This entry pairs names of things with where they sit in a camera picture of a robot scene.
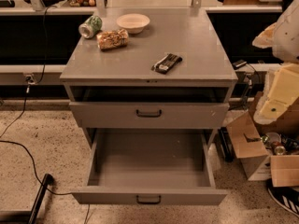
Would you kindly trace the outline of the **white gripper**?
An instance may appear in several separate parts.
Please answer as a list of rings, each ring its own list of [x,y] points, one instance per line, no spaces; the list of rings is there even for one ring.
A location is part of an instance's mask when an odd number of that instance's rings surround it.
[[[252,45],[260,49],[273,46],[273,33],[276,23],[266,27],[257,35]],[[256,105],[253,115],[255,122],[270,124],[283,115],[299,98],[299,65],[284,63],[279,69],[270,69],[264,81],[263,95]]]

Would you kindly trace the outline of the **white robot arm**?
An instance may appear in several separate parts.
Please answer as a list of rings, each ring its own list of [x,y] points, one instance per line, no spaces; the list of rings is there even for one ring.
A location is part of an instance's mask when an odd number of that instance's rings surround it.
[[[259,124],[276,121],[299,97],[299,0],[293,0],[278,20],[252,41],[257,48],[271,48],[283,61],[281,67],[265,79],[254,120]]]

